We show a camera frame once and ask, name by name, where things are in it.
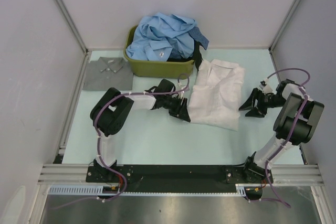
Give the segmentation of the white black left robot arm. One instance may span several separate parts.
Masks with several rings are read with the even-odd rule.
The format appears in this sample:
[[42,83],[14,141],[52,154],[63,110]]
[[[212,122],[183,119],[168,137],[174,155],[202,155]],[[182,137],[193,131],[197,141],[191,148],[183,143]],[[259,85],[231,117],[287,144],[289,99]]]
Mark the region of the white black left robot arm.
[[187,74],[182,74],[181,77],[186,77],[186,84],[182,84],[180,78],[177,85],[162,79],[158,85],[142,92],[122,93],[116,88],[110,88],[94,106],[90,112],[98,139],[94,165],[99,167],[97,174],[103,181],[110,182],[119,173],[115,169],[117,158],[111,136],[121,131],[132,110],[164,108],[170,116],[191,122],[187,111],[187,98],[184,96],[190,89],[190,78]]

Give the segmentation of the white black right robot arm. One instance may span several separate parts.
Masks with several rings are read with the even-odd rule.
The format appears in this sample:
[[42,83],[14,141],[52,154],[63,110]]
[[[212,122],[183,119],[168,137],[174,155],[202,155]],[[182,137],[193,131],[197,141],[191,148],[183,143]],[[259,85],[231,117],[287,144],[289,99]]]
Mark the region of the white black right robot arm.
[[311,140],[324,104],[310,98],[305,88],[292,80],[280,82],[275,90],[264,80],[252,90],[239,110],[246,111],[246,117],[264,118],[271,108],[281,109],[274,122],[274,135],[263,148],[247,157],[242,169],[243,179],[249,183],[268,178],[274,161],[281,154]]

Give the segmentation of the white long sleeve shirt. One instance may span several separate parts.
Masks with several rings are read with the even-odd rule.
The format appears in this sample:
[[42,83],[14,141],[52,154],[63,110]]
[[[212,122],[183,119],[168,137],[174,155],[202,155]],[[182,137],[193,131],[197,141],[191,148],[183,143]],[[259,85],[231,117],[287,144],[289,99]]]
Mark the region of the white long sleeve shirt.
[[203,60],[187,108],[191,123],[237,131],[244,77],[237,63]]

